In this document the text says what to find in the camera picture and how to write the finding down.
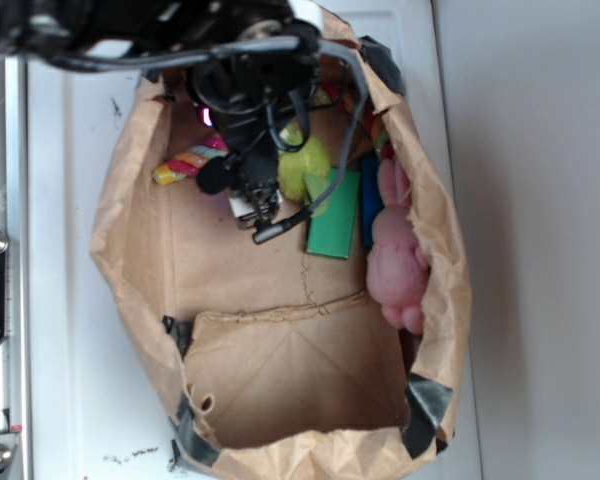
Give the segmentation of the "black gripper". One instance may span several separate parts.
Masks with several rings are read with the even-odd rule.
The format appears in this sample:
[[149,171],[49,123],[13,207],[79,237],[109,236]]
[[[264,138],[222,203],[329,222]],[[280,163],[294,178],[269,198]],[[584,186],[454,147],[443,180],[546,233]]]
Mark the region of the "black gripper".
[[294,225],[275,220],[281,203],[278,151],[303,145],[281,137],[293,120],[302,140],[309,137],[322,30],[322,11],[312,1],[212,1],[193,30],[202,46],[220,50],[188,70],[187,90],[209,109],[226,155],[242,159],[240,186],[222,192],[240,202],[236,217],[243,228],[284,233]]

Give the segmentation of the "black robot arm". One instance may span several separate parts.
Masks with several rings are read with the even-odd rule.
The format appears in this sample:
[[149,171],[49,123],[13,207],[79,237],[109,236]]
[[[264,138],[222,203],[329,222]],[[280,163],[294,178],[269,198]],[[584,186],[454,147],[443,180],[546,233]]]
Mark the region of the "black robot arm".
[[0,56],[84,73],[183,68],[228,153],[197,183],[246,201],[257,242],[305,221],[279,219],[279,156],[310,135],[319,83],[320,9],[305,1],[0,1]]

